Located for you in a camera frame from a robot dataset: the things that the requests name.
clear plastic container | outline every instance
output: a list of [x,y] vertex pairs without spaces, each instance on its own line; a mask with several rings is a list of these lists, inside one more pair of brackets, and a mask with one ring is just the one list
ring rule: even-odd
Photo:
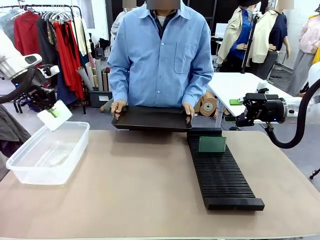
[[62,185],[89,142],[87,122],[65,122],[56,131],[43,126],[6,162],[23,184]]

pink garment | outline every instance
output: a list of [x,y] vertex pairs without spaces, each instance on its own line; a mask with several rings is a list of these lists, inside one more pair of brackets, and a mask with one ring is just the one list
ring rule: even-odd
[[320,45],[320,15],[310,18],[299,36],[300,50],[306,54],[316,54],[313,48]]
[[96,62],[94,60],[94,58],[91,55],[91,52],[88,52],[88,58],[89,58],[89,62],[91,64],[91,68],[95,69],[96,68]]

paper roll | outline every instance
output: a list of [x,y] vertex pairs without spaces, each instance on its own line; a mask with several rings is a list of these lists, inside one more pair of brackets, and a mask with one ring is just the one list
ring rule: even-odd
[[105,92],[108,92],[108,90],[109,90],[109,88],[108,88],[108,75],[105,71],[102,73],[102,80],[103,80],[103,90]]
[[96,68],[96,75],[98,77],[99,91],[102,92],[104,90],[104,84],[102,82],[101,59],[95,60],[95,68]]
[[93,81],[94,81],[94,85],[97,87],[98,86],[98,77],[97,77],[97,75],[93,75]]
[[92,84],[89,80],[89,77],[85,71],[85,69],[81,66],[78,68],[77,70],[78,74],[81,76],[82,80],[84,81],[84,84],[86,85],[86,87],[88,88],[89,91],[93,91],[93,87]]
[[206,91],[205,95],[201,99],[202,106],[200,107],[200,113],[203,116],[211,116],[217,108],[217,100],[215,95]]
[[94,74],[92,73],[92,68],[90,62],[85,64],[86,71],[88,73],[88,78],[91,82],[92,87],[95,87]]

floor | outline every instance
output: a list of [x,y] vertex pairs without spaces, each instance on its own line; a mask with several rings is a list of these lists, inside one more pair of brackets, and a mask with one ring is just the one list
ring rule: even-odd
[[[271,73],[270,82],[276,87],[286,90],[290,80],[290,73],[274,69]],[[8,81],[0,82],[0,95],[7,94],[13,90],[13,85]],[[8,111],[24,126],[24,128],[31,134],[35,133],[43,126],[42,122],[37,118],[37,114],[29,110],[27,106],[22,108],[23,114],[16,113],[13,104],[6,103],[4,106]],[[72,111],[73,117],[70,119],[74,122],[87,122],[90,124],[91,130],[115,130],[111,125],[113,117],[110,113],[100,113],[98,108],[88,107],[87,114],[83,115],[82,108],[76,108]],[[211,117],[197,116],[192,122],[193,127],[213,127],[215,120]],[[232,124],[222,121],[222,127],[226,130],[233,127]],[[264,130],[260,126],[245,127],[243,131],[261,131]],[[275,126],[275,133],[279,140],[290,141],[296,132],[296,125],[283,124]],[[300,169],[306,178],[312,174],[315,169],[320,168],[320,151],[317,151],[320,143],[320,125],[307,125],[305,129],[305,138],[302,142],[293,149],[282,150],[288,158]],[[320,191],[320,175],[311,181],[312,184]],[[319,236],[304,237],[304,240],[319,240]]]

black slotted rack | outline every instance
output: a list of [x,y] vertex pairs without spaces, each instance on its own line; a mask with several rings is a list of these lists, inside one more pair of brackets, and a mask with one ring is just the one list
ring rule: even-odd
[[187,133],[205,207],[208,210],[263,211],[264,202],[252,192],[228,146],[225,152],[199,152],[200,137],[221,135],[219,128],[193,128]]

